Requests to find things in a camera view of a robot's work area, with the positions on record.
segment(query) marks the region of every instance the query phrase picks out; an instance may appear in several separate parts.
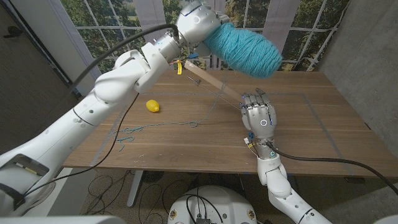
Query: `wooden stick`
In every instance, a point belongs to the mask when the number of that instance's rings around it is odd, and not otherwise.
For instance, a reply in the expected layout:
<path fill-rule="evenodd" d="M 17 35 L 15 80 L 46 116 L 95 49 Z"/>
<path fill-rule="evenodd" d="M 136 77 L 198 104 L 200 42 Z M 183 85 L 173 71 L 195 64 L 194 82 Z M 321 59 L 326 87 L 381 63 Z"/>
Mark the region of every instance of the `wooden stick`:
<path fill-rule="evenodd" d="M 218 79 L 216 79 L 215 77 L 211 76 L 209 73 L 205 72 L 204 70 L 197 67 L 196 65 L 194 65 L 193 63 L 191 63 L 188 60 L 185 61 L 184 67 L 186 69 L 188 69 L 189 71 L 193 72 L 194 74 L 198 75 L 200 78 L 208 81 L 210 84 L 217 87 L 218 89 L 221 89 L 221 87 L 223 86 L 223 82 L 221 82 Z M 234 98 L 235 100 L 238 100 L 239 102 L 244 104 L 243 99 L 242 99 L 242 94 L 238 93 L 234 89 L 230 88 L 227 85 L 224 85 L 223 91 L 227 95 Z"/>

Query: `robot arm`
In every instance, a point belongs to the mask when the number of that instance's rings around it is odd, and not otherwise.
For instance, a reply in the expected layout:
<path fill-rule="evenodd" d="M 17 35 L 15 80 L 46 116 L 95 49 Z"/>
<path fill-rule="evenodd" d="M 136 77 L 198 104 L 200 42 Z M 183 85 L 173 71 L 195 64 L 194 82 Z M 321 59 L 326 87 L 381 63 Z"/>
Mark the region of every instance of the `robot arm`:
<path fill-rule="evenodd" d="M 257 172 L 261 184 L 268 188 L 269 201 L 295 223 L 330 223 L 291 188 L 279 155 L 266 145 L 274 143 L 277 118 L 266 93 L 258 88 L 256 91 L 257 94 L 243 93 L 242 121 L 257 138 Z"/>
<path fill-rule="evenodd" d="M 136 92 L 148 90 L 178 57 L 182 47 L 196 45 L 228 17 L 205 4 L 193 2 L 177 21 L 179 37 L 170 32 L 154 45 L 122 54 L 114 70 L 100 76 L 93 90 L 44 132 L 0 156 L 0 216 L 18 216 L 29 208 L 44 188 L 34 189 L 56 175 L 67 157 L 110 114 L 131 104 Z"/>

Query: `yellow lemon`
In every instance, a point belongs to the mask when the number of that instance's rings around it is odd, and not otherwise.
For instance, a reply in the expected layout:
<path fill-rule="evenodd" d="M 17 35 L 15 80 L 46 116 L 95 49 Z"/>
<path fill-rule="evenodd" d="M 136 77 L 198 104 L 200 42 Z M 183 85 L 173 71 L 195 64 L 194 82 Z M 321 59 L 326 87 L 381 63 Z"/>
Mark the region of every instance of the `yellow lemon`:
<path fill-rule="evenodd" d="M 150 112 L 158 112 L 160 109 L 159 103 L 155 100 L 148 100 L 147 108 Z"/>

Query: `yarn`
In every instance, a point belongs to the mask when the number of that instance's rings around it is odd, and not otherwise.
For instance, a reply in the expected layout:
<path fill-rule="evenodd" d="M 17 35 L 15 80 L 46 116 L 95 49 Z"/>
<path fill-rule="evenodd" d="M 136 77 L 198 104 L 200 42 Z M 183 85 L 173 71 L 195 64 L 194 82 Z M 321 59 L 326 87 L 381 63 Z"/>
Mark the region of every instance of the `yarn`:
<path fill-rule="evenodd" d="M 187 124 L 187 125 L 189 125 L 191 128 L 197 127 L 199 123 L 203 122 L 204 120 L 207 119 L 207 117 L 209 117 L 211 111 L 212 111 L 212 110 L 214 109 L 214 107 L 216 106 L 217 101 L 218 101 L 218 98 L 220 97 L 221 93 L 223 92 L 225 82 L 226 82 L 226 76 L 224 77 L 223 84 L 222 84 L 222 86 L 221 86 L 221 90 L 220 90 L 220 92 L 217 94 L 217 97 L 216 97 L 215 102 L 213 103 L 213 106 L 210 108 L 210 110 L 209 110 L 209 112 L 207 113 L 207 115 L 206 115 L 203 119 L 201 119 L 201 120 L 199 120 L 199 121 L 193 120 L 193 121 L 188 121 L 188 122 L 164 122 L 164 123 L 160 123 L 160 124 L 147 124 L 147 125 L 143 125 L 143 126 L 139 126 L 139 127 L 135 127 L 135 128 L 124 128 L 123 130 L 120 130 L 119 132 L 123 132 L 124 134 L 131 134 L 131 133 L 133 133 L 134 131 L 142 131 L 144 128 L 149 127 L 149 126 L 161 126 L 161 125 L 165 125 L 165 124 Z M 115 138 L 116 138 L 116 133 L 117 133 L 117 131 L 115 131 L 115 132 L 113 133 L 113 136 L 114 136 Z M 124 144 L 122 143 L 122 141 L 124 141 L 124 140 L 133 141 L 133 140 L 134 140 L 134 136 L 121 137 L 121 138 L 118 138 L 118 139 L 116 139 L 116 140 L 119 141 L 119 144 L 122 146 L 122 147 L 119 149 L 119 152 L 120 152 L 120 151 L 122 151 L 122 150 L 124 149 Z"/>
<path fill-rule="evenodd" d="M 280 66 L 278 49 L 263 35 L 250 30 L 236 30 L 225 23 L 204 43 L 231 68 L 254 78 L 268 78 Z"/>

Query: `table surface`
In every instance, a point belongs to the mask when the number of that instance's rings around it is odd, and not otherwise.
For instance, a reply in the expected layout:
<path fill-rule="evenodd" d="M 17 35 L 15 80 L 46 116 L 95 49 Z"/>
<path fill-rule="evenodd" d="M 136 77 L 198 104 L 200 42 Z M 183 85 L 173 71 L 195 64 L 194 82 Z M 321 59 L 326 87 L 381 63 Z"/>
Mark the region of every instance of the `table surface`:
<path fill-rule="evenodd" d="M 210 71 L 238 92 L 263 89 L 275 106 L 278 125 L 274 137 L 279 150 L 302 157 L 335 157 L 365 163 L 386 177 L 398 177 L 398 161 L 365 125 L 361 117 L 320 72 L 276 72 L 258 80 L 234 71 Z M 140 94 L 126 115 L 121 129 L 164 122 L 199 121 L 209 112 L 216 96 L 196 86 L 184 70 L 165 72 L 147 92 Z M 203 81 L 213 92 L 218 90 Z M 221 95 L 238 105 L 233 98 Z M 156 100 L 159 113 L 151 113 L 146 101 Z M 109 151 L 113 137 L 108 136 L 120 112 L 114 113 L 86 139 L 65 161 L 65 167 L 89 167 Z M 219 99 L 206 120 L 191 128 L 187 124 L 150 126 L 132 134 L 133 141 L 116 141 L 108 158 L 98 168 L 167 170 L 185 172 L 256 173 L 257 160 L 245 145 L 248 136 L 241 112 Z M 293 161 L 282 157 L 289 174 L 327 176 L 374 176 L 369 171 L 348 164 Z"/>

